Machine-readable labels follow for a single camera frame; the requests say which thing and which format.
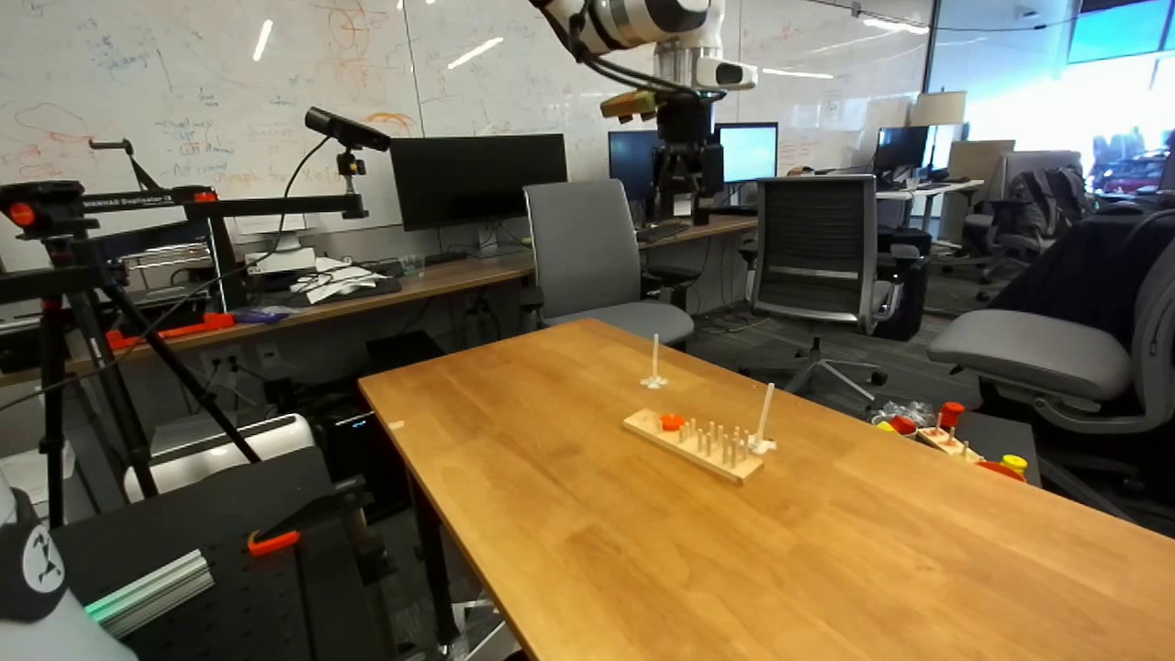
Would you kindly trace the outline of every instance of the tripod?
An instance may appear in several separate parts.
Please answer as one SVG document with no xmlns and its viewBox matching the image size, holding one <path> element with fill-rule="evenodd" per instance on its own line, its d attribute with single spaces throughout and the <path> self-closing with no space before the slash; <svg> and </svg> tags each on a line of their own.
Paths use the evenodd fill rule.
<svg viewBox="0 0 1175 661">
<path fill-rule="evenodd" d="M 126 459 L 142 488 L 142 497 L 159 497 L 152 479 L 152 436 L 131 403 L 118 356 L 107 344 L 98 321 L 98 295 L 127 321 L 127 327 L 154 348 L 154 356 L 179 379 L 179 387 L 201 403 L 201 410 L 225 428 L 225 436 L 250 459 L 260 457 L 236 428 L 236 421 L 218 408 L 218 395 L 183 367 L 183 359 L 154 333 L 142 311 L 126 296 L 118 284 L 98 269 L 88 228 L 96 220 L 80 215 L 80 185 L 50 179 L 50 185 L 14 185 L 0 187 L 5 213 L 23 228 L 23 239 L 42 239 L 50 269 L 28 274 L 5 274 L 0 302 L 42 296 L 42 389 L 45 389 L 45 439 L 42 450 L 49 459 L 49 523 L 63 525 L 63 443 L 66 443 L 66 329 L 75 327 L 85 337 L 85 354 L 98 375 L 102 395 L 110 403 L 114 426 L 126 443 Z"/>
</svg>

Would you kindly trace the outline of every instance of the whiteboard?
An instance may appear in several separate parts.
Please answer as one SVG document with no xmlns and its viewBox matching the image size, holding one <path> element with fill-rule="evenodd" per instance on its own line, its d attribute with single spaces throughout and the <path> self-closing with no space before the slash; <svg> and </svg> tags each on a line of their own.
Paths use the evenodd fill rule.
<svg viewBox="0 0 1175 661">
<path fill-rule="evenodd" d="M 254 58 L 266 20 L 271 35 Z M 310 106 L 414 132 L 392 0 L 5 0 L 0 86 L 0 185 L 136 192 L 121 149 L 88 149 L 131 138 L 161 187 L 276 197 L 321 144 Z M 338 193 L 338 149 L 327 144 L 294 193 Z M 378 220 L 397 215 L 384 154 L 369 154 L 360 192 Z"/>
</svg>

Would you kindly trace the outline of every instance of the floor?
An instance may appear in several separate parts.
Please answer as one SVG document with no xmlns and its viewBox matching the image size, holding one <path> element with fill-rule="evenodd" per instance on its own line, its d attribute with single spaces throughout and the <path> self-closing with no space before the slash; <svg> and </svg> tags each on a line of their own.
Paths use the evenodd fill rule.
<svg viewBox="0 0 1175 661">
<path fill-rule="evenodd" d="M 927 321 L 923 329 L 906 342 L 894 337 L 867 337 L 853 327 L 809 327 L 790 322 L 776 315 L 749 311 L 741 304 L 698 315 L 698 333 L 690 337 L 690 354 L 704 356 L 713 362 L 722 362 L 732 370 L 753 375 L 753 379 L 787 379 L 796 367 L 796 348 L 809 348 L 809 342 L 818 333 L 823 354 L 834 362 L 875 362 L 884 370 L 884 387 L 875 387 L 875 403 L 857 395 L 853 389 L 815 379 L 806 395 L 823 401 L 830 408 L 840 408 L 847 416 L 872 416 L 881 401 L 895 403 L 944 403 L 961 401 L 970 408 L 981 408 L 981 387 L 974 375 L 959 375 L 949 362 L 935 362 L 927 356 L 927 344 L 935 337 L 950 315 L 977 308 L 981 284 L 966 263 L 944 269 L 940 262 L 928 269 L 928 295 L 927 295 Z M 424 566 L 414 552 L 414 525 L 407 513 L 397 513 L 378 525 L 392 548 L 397 577 L 383 584 L 383 594 L 388 602 L 392 635 L 405 643 L 402 657 L 437 657 L 433 650 L 433 618 L 430 599 L 424 584 Z M 470 581 L 470 568 L 451 552 L 451 584 L 455 599 L 476 594 L 476 584 Z M 485 633 L 497 618 L 481 614 L 473 618 L 473 633 Z"/>
</svg>

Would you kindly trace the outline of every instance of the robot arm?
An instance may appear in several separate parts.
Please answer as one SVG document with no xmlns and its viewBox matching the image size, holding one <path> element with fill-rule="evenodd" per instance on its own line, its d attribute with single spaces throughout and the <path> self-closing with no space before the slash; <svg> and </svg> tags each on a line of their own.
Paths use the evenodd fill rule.
<svg viewBox="0 0 1175 661">
<path fill-rule="evenodd" d="M 720 100 L 753 89 L 757 71 L 722 58 L 726 0 L 534 0 L 575 61 L 661 94 Z M 659 44 L 659 73 L 610 61 L 610 53 Z"/>
</svg>

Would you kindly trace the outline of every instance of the keyboard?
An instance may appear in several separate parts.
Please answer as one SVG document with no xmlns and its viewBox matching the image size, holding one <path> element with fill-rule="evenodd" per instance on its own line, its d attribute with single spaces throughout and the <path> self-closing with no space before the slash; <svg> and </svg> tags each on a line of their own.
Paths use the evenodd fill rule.
<svg viewBox="0 0 1175 661">
<path fill-rule="evenodd" d="M 635 230 L 638 244 L 665 244 L 672 235 L 683 235 L 690 230 L 694 224 L 679 224 L 679 220 L 668 220 L 668 224 L 646 224 Z"/>
</svg>

